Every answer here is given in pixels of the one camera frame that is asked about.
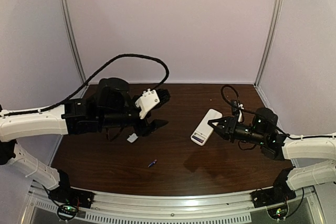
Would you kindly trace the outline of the white battery cover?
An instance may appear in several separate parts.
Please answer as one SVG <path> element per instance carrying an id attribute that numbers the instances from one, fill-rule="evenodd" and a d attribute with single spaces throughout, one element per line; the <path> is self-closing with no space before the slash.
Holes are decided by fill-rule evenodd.
<path id="1" fill-rule="evenodd" d="M 139 137 L 135 133 L 133 133 L 133 134 L 129 135 L 129 137 L 127 138 L 127 141 L 129 143 L 134 143 L 138 138 Z"/>

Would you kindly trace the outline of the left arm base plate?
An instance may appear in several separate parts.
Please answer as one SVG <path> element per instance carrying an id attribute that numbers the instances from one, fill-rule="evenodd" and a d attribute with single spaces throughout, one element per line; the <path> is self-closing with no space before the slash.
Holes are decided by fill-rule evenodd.
<path id="1" fill-rule="evenodd" d="M 75 189 L 75 188 L 62 188 L 49 191 L 49 198 L 59 203 L 70 204 L 81 208 L 91 208 L 95 194 L 91 191 Z"/>

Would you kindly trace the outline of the right aluminium frame post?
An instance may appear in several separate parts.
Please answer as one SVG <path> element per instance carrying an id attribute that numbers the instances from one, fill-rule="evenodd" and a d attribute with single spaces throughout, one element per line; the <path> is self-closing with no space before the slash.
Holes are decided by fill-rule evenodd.
<path id="1" fill-rule="evenodd" d="M 256 80 L 254 82 L 254 87 L 255 88 L 258 88 L 260 86 L 263 74 L 264 74 L 265 69 L 266 69 L 267 61 L 268 61 L 268 58 L 269 58 L 269 55 L 270 55 L 270 52 L 271 52 L 272 43 L 274 42 L 274 38 L 275 38 L 275 34 L 276 34 L 278 20 L 279 20 L 280 14 L 281 14 L 283 1 L 284 0 L 274 0 L 274 5 L 273 5 L 273 9 L 272 9 L 272 15 L 271 15 L 271 20 L 270 20 L 270 24 L 269 24 L 266 43 L 265 43 L 265 47 L 264 47 L 264 50 L 263 50 L 262 59 L 261 59 L 260 65 L 259 65 L 257 77 L 256 77 Z"/>

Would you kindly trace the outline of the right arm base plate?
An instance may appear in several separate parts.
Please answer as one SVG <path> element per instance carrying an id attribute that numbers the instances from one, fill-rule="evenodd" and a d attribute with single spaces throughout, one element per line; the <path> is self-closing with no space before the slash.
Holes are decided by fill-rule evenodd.
<path id="1" fill-rule="evenodd" d="M 295 199 L 296 193 L 280 188 L 258 188 L 250 193 L 255 208 L 285 203 L 287 200 Z"/>

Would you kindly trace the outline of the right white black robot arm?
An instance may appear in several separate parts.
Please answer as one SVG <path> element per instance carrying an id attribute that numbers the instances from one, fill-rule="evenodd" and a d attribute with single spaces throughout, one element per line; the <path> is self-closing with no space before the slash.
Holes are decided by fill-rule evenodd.
<path id="1" fill-rule="evenodd" d="M 238 114 L 212 119 L 207 124 L 221 138 L 260 146 L 261 152 L 272 160 L 300 158 L 321 159 L 320 163 L 281 171 L 273 187 L 283 191 L 321 185 L 335 181 L 335 134 L 298 136 L 281 133 L 278 116 L 271 109 L 259 108 L 253 113 L 251 125 L 238 120 Z"/>

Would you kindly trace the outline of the aluminium frame post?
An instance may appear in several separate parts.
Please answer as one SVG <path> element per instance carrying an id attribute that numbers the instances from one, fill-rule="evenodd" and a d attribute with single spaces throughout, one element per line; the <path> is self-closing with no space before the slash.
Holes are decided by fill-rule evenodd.
<path id="1" fill-rule="evenodd" d="M 86 75 L 79 56 L 79 51 L 76 43 L 75 33 L 71 22 L 70 9 L 68 0 L 60 0 L 61 11 L 65 22 L 65 30 L 69 41 L 71 54 L 75 63 L 75 67 L 81 83 L 86 81 Z"/>
<path id="2" fill-rule="evenodd" d="M 257 77 L 256 77 L 256 80 L 254 82 L 254 87 L 255 88 L 258 88 L 260 86 L 263 74 L 264 74 L 265 69 L 266 69 L 267 61 L 268 61 L 268 58 L 269 58 L 269 55 L 270 55 L 270 52 L 271 52 L 272 43 L 274 42 L 274 38 L 275 38 L 275 34 L 276 34 L 278 20 L 279 20 L 280 14 L 281 14 L 283 1 L 284 0 L 274 0 L 274 5 L 273 5 L 273 9 L 272 9 L 272 15 L 271 15 L 271 20 L 270 20 L 270 24 L 269 24 L 266 43 L 265 43 L 265 47 L 264 47 L 264 50 L 263 50 L 262 59 L 261 59 L 260 65 L 259 65 Z"/>

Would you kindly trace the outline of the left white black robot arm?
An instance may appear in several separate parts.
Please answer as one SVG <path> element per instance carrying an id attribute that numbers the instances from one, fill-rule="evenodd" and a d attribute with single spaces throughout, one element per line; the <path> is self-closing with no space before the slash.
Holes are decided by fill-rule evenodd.
<path id="1" fill-rule="evenodd" d="M 170 100 L 167 89 L 147 89 L 131 97 L 129 84 L 120 78 L 100 80 L 88 98 L 69 98 L 59 105 L 32 110 L 1 110 L 1 165 L 13 165 L 25 176 L 53 193 L 71 190 L 68 175 L 28 154 L 17 139 L 39 135 L 80 135 L 126 127 L 133 137 L 148 136 L 167 125 L 166 120 L 149 122 L 152 110 Z"/>

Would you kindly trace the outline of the blue battery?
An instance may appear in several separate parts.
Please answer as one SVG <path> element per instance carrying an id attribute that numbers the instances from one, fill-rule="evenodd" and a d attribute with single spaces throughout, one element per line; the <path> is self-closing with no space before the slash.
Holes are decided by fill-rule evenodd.
<path id="1" fill-rule="evenodd" d="M 148 167 L 152 167 L 152 166 L 155 165 L 157 162 L 158 162 L 158 160 L 155 159 L 154 161 L 152 161 L 152 162 L 148 165 Z"/>
<path id="2" fill-rule="evenodd" d="M 198 142 L 201 142 L 201 143 L 203 143 L 204 142 L 204 139 L 203 138 L 199 138 L 199 137 L 197 137 L 197 136 L 191 136 L 191 139 L 192 140 L 195 140 L 195 141 L 198 141 Z"/>

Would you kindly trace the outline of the white remote control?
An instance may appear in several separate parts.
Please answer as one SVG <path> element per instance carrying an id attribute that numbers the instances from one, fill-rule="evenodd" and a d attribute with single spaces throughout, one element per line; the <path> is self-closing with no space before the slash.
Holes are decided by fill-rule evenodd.
<path id="1" fill-rule="evenodd" d="M 191 136 L 194 135 L 199 138 L 203 138 L 204 142 L 201 143 L 201 142 L 192 140 L 190 137 L 191 141 L 196 143 L 197 145 L 204 146 L 213 132 L 213 128 L 207 124 L 208 120 L 221 118 L 222 116 L 223 116 L 222 113 L 214 109 L 209 109 L 191 135 Z"/>

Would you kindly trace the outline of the left aluminium frame post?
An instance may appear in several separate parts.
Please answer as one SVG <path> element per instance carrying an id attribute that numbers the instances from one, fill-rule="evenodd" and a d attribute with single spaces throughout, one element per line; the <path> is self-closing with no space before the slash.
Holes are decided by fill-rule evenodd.
<path id="1" fill-rule="evenodd" d="M 65 22 L 65 30 L 69 41 L 71 54 L 75 63 L 75 67 L 81 83 L 86 81 L 86 75 L 79 56 L 79 51 L 76 43 L 75 33 L 71 22 L 70 9 L 68 0 L 60 0 L 61 11 Z"/>

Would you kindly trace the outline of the front aluminium rail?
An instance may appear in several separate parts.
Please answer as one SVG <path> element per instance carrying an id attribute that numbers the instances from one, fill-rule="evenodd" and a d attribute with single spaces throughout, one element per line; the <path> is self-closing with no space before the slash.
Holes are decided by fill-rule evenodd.
<path id="1" fill-rule="evenodd" d="M 326 223 L 313 187 L 277 204 L 261 200 L 268 189 L 205 196 L 136 196 L 81 190 L 77 214 L 58 212 L 32 182 L 19 223 Z"/>

